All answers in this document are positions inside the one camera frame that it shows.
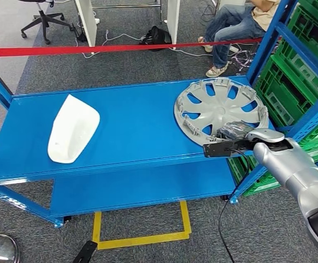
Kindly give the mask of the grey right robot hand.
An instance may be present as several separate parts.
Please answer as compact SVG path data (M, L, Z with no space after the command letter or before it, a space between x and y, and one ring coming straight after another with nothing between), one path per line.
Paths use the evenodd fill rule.
M254 128L242 121L228 122L217 129L217 137L227 140L244 139Z

